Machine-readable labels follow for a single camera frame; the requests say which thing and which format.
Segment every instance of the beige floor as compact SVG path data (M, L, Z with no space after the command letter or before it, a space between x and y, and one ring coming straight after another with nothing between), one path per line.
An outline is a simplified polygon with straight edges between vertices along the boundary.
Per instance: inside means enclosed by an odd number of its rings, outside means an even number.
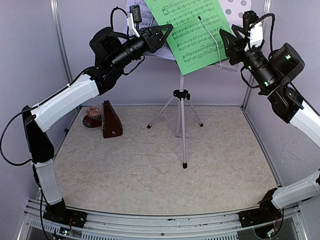
M115 107L124 134L103 139L101 129L82 125L82 109L55 160L68 206L135 215L191 215L255 207L276 186L241 110L197 107L187 127L188 168L182 140L161 116L161 107ZM186 122L191 119L186 109ZM166 116L175 124L177 110Z

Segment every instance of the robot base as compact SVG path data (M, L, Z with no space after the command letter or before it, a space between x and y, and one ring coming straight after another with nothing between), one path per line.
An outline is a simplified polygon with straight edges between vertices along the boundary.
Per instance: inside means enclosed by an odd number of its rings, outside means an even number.
M54 223L83 229L86 222L87 213L84 211L67 209L65 201L62 199L62 201L57 204L47 204L45 206L43 218Z

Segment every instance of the black cable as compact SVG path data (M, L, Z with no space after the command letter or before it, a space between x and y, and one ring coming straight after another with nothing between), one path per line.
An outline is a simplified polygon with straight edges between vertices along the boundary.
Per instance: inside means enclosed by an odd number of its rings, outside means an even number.
M251 89L257 89L257 88L259 88L259 85L256 85L256 86L251 86L250 85L250 83L247 81L247 79L245 78L245 76L243 75L243 70L245 70L245 66L243 66L242 68L241 68L241 78L242 78L242 80L245 82L245 84L249 87L249 88L251 88Z
M125 16L128 17L128 14L127 14L126 11L123 10L122 8L120 8L120 7L117 6L117 7L115 7L114 9L112 9L111 15L110 15L110 25L111 25L112 30L114 29L114 13L115 13L115 11L117 11L117 10L121 10L121 11L125 14Z
M276 230L276 232L271 236L272 238L280 232L280 229L282 228L282 225L284 224L284 219L285 219L285 208L282 209L282 219L281 219L280 226Z
M124 73L123 75L128 76L130 73L132 73L134 70L136 70L137 67L139 67L140 64L142 64L144 62L145 59L146 59L146 57L144 55L142 55L142 60L140 60L138 62L138 64L133 69L131 69L128 73Z
M84 74L85 71L87 71L87 70L90 69L90 68L93 68L93 66L89 66L89 67L87 67L86 69L82 70L82 72L80 72L79 75L76 76L76 78L70 83L70 86L71 86L72 84L74 84L75 81L77 81L77 79L78 79L82 74Z
M41 227L42 227L42 230L43 230L43 233L44 233L44 236L47 240L50 240L47 236L47 233L46 233L46 230L45 230L45 226L44 226L44 221L42 219L42 203L43 203L43 199L46 199L44 198L44 192L42 191L42 189L40 190L41 191L41 201L40 201L40 221L41 221Z
M272 24L271 24L271 29L270 29L270 52L273 52L274 47L273 47L273 35L274 35L274 27L275 27L275 21L276 21L276 16L273 13L267 13L265 15L263 15L262 17L260 17L254 24L252 24L249 28L249 31L258 23L260 23L262 20L268 18L268 17L272 17ZM251 50L251 45L250 45L250 39L248 40L249 44L249 49Z
M22 163L14 163L14 162L9 161L9 160L6 158L6 156L4 155L4 152L3 152L3 150L2 150L2 142L3 142L3 139L4 139L5 133L6 133L7 129L8 129L8 127L9 127L9 125L11 124L11 122L12 122L13 120L15 120L15 119L16 119L18 116L20 116L21 114L24 114L25 112L34 110L34 109L36 109L37 107L38 107L38 106L34 106L34 107L28 108L28 109L23 110L23 111L19 112L18 114L16 114L16 115L15 115L13 118L11 118L11 120L6 124L6 126L5 126L5 128L4 128L3 132L2 132L2 135L1 135L1 138L0 138L0 154L1 154L1 156L3 157L3 159L4 159L8 164L10 164L10 165L13 165L13 166L15 166L15 167L20 167L20 166L23 166L23 165L29 163L30 161L32 161L32 159L29 159L29 160L27 160L27 161L25 161L25 162L22 162Z
M129 35L129 27L126 29L126 34L129 36L129 38L133 38L135 36L134 34L132 36Z
M302 96L302 94L298 91L298 89L295 87L295 85L292 82L290 82L290 85L303 98L303 100L310 106L310 108L320 117L319 112L305 99L304 96Z

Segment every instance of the purple wall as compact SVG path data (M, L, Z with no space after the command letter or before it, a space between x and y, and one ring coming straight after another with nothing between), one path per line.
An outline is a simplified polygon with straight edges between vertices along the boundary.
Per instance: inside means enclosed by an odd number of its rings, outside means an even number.
M2 132L22 107L40 102L67 83L50 1L1 1L0 66ZM69 127L75 114L69 114L49 131L55 147L60 145L64 129ZM3 151L16 163L30 158L21 117L8 129ZM30 164L13 167L0 157L1 239L13 238L28 199L37 192Z
M317 39L320 1L272 1L276 21L274 49L290 43L305 61L304 71L293 81L301 94L320 110L320 48ZM303 133L282 122L272 111L266 97L254 90L247 109L259 132L284 186L312 174L320 168L320 150ZM300 209L307 223L310 239L320 239L320 197L302 202Z
M253 1L253 9L261 13L264 1ZM64 42L73 76L94 64L89 41L100 29L110 25L113 8L125 8L126 1L59 1ZM125 17L116 11L114 29L122 32ZM123 76L116 87L86 105L110 100L114 105L164 104L179 88L179 68L174 61L147 57L130 76ZM185 88L194 104L238 105L243 102L246 86L239 81L239 73L205 68L185 77Z

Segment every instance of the black mount bracket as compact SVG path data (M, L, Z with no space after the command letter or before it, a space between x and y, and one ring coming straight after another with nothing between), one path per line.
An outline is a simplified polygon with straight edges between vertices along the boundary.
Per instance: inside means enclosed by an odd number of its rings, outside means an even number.
M259 202L259 208L241 211L238 213L243 228L264 224L282 217L281 211L272 204L272 196L277 188L269 190Z
M65 201L62 199L62 201L54 205L47 204L43 218L54 223L83 229L87 219L87 213L66 208Z
M173 91L173 96L175 96L178 99L188 99L190 100L190 93L187 90L179 91L179 90L174 90Z

